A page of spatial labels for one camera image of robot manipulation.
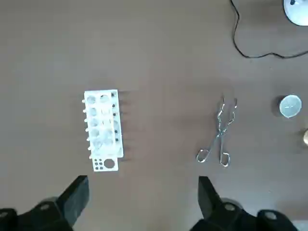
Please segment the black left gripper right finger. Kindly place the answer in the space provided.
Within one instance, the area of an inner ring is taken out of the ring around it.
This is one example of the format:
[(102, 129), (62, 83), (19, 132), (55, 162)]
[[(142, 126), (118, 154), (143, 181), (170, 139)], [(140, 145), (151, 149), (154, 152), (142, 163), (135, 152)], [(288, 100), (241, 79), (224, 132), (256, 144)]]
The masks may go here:
[(224, 202), (210, 179), (198, 179), (198, 204), (203, 218), (192, 231), (296, 231), (296, 226), (283, 213), (260, 210), (256, 216), (233, 202)]

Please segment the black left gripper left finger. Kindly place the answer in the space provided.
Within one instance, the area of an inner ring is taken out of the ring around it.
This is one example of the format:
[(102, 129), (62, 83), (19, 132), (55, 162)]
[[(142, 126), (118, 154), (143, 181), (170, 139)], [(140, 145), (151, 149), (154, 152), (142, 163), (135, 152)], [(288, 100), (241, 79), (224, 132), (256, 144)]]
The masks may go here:
[(14, 208), (0, 209), (2, 231), (72, 231), (89, 202), (89, 179), (78, 176), (58, 197), (42, 200), (18, 214)]

